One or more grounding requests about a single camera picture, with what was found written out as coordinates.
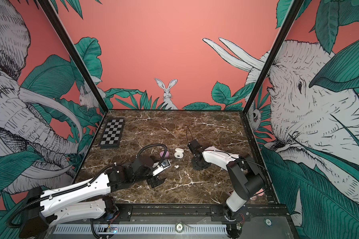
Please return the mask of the white earbuds charging case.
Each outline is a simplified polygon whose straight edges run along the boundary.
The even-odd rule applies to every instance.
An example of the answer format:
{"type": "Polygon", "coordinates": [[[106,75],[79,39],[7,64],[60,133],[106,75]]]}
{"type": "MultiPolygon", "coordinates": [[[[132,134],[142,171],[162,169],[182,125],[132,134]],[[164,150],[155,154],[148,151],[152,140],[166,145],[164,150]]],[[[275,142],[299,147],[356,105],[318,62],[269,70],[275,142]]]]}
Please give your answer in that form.
{"type": "Polygon", "coordinates": [[[181,148],[176,148],[175,149],[175,153],[174,153],[174,157],[177,159],[182,159],[184,156],[184,150],[181,148]]]}

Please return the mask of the purple earbuds charging case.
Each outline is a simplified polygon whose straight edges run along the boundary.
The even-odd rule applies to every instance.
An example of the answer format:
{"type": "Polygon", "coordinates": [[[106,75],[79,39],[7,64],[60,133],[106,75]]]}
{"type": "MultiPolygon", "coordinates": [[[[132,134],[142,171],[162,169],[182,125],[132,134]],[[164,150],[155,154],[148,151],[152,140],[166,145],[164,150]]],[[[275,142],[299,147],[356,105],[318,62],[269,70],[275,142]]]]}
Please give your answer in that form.
{"type": "Polygon", "coordinates": [[[169,156],[170,156],[170,154],[169,154],[169,152],[167,151],[167,152],[164,152],[164,151],[161,151],[160,152],[160,157],[164,157],[164,158],[168,158],[169,156]]]}

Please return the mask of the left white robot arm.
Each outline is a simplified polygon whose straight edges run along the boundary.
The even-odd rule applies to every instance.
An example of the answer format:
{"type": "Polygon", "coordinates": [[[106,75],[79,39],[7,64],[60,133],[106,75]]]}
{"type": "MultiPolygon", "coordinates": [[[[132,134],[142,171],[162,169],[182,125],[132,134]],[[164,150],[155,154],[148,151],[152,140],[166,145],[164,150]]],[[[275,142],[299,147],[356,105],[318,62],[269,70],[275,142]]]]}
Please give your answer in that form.
{"type": "Polygon", "coordinates": [[[58,224],[81,219],[101,219],[113,222],[120,210],[110,193],[127,189],[146,181],[152,188],[164,183],[158,175],[170,167],[168,159],[154,161],[139,156],[132,163],[111,164],[86,181],[52,190],[30,192],[21,211],[19,237],[36,237],[58,224]]]}

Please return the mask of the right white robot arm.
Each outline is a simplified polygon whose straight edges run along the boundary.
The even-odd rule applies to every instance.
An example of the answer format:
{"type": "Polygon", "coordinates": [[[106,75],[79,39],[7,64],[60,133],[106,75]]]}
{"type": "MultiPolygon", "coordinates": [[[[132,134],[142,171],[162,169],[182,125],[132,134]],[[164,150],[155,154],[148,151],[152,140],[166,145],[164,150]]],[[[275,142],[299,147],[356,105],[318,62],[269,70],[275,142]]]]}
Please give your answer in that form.
{"type": "Polygon", "coordinates": [[[214,146],[204,147],[197,140],[190,141],[187,146],[193,155],[193,169],[204,170],[214,164],[228,172],[233,191],[224,203],[223,217],[230,222],[240,219],[246,202],[265,189],[264,167],[249,154],[241,156],[214,146]]]}

